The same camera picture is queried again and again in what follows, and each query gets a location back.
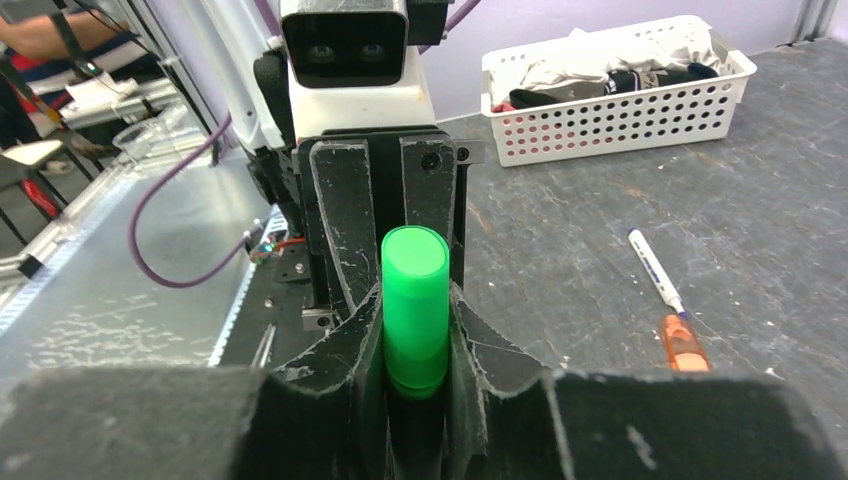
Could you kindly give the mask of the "green pen cap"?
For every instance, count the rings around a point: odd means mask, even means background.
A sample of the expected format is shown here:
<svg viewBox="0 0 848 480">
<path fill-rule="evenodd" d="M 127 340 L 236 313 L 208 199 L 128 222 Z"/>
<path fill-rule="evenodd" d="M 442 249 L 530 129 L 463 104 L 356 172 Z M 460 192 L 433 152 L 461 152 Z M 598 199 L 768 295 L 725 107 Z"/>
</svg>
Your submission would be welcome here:
<svg viewBox="0 0 848 480">
<path fill-rule="evenodd" d="M 449 248 L 432 229 L 399 227 L 383 239 L 381 270 L 389 379 L 408 398 L 430 398 L 449 366 Z"/>
</svg>

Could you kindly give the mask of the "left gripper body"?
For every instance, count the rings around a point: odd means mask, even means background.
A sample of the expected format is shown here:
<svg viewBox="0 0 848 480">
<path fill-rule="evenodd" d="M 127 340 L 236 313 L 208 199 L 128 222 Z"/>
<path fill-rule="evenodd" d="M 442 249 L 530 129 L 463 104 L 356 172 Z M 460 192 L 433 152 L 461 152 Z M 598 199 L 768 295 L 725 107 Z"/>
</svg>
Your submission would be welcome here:
<svg viewBox="0 0 848 480">
<path fill-rule="evenodd" d="M 468 169 L 484 162 L 484 142 L 433 126 L 331 131 L 294 160 L 312 267 L 306 329 L 331 329 L 362 303 L 380 280 L 383 238 L 400 226 L 440 234 L 450 277 L 464 283 Z"/>
</svg>

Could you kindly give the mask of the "orange pen cap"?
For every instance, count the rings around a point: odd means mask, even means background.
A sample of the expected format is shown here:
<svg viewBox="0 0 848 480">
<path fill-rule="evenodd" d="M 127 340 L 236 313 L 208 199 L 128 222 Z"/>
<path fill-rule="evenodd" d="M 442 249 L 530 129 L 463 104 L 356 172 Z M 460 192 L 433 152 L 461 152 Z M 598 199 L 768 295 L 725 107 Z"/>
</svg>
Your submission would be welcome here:
<svg viewBox="0 0 848 480">
<path fill-rule="evenodd" d="M 669 314 L 663 319 L 660 338 L 672 370 L 706 372 L 711 369 L 705 350 L 694 330 L 681 316 Z"/>
</svg>

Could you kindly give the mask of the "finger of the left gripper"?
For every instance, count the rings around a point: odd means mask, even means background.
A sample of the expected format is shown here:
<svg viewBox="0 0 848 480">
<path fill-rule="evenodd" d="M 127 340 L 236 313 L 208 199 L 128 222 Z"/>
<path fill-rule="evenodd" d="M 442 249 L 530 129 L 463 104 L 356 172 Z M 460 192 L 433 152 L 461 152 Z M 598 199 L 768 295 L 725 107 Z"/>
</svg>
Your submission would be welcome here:
<svg viewBox="0 0 848 480">
<path fill-rule="evenodd" d="M 345 306 L 353 312 L 379 277 L 367 142 L 319 141 L 309 166 L 331 265 Z"/>
<path fill-rule="evenodd" d="M 456 145 L 447 135 L 399 138 L 405 224 L 427 227 L 453 241 Z"/>
</svg>

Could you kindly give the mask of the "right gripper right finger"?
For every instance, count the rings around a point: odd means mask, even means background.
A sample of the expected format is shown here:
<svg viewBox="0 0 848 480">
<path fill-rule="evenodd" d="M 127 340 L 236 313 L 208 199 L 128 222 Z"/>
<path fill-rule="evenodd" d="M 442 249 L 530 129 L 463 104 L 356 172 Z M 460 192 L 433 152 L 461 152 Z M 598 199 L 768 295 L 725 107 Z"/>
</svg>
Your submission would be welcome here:
<svg viewBox="0 0 848 480">
<path fill-rule="evenodd" d="M 808 402 L 739 371 L 555 370 L 451 295 L 452 479 L 841 479 Z"/>
</svg>

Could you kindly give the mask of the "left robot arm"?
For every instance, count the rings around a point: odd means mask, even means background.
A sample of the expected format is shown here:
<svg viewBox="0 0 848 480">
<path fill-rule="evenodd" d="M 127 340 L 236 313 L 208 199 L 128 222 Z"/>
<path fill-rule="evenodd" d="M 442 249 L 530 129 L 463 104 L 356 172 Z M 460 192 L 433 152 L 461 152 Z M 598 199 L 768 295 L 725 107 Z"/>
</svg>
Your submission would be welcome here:
<svg viewBox="0 0 848 480">
<path fill-rule="evenodd" d="M 462 278 L 467 148 L 436 124 L 423 54 L 447 1 L 200 1 L 197 25 L 248 169 L 278 217 L 248 240 L 259 272 L 306 284 L 305 325 L 373 290 L 393 335 L 448 330 Z"/>
</svg>

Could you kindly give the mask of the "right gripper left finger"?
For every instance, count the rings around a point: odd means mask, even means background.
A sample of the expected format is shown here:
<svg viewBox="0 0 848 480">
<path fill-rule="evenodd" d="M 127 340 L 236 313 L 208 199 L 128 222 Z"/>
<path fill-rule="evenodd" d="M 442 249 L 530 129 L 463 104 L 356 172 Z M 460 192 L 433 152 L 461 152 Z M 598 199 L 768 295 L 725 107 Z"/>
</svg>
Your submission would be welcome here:
<svg viewBox="0 0 848 480">
<path fill-rule="evenodd" d="M 380 479 L 380 290 L 279 368 L 75 368 L 1 418 L 5 479 Z"/>
</svg>

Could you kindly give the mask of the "white pen with orange tip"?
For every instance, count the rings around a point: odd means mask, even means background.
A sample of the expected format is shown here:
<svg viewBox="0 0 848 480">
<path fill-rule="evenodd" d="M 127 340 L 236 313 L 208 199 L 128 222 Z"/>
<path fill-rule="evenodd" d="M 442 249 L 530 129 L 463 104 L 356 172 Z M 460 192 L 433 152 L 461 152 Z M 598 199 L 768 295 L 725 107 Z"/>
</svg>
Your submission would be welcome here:
<svg viewBox="0 0 848 480">
<path fill-rule="evenodd" d="M 651 249 L 642 232 L 639 229 L 631 229 L 628 232 L 627 239 L 639 258 L 643 268 L 653 281 L 653 284 L 663 302 L 681 318 L 687 319 L 688 312 L 683 306 L 680 294 L 671 282 L 668 274 L 656 257 L 654 251 Z"/>
</svg>

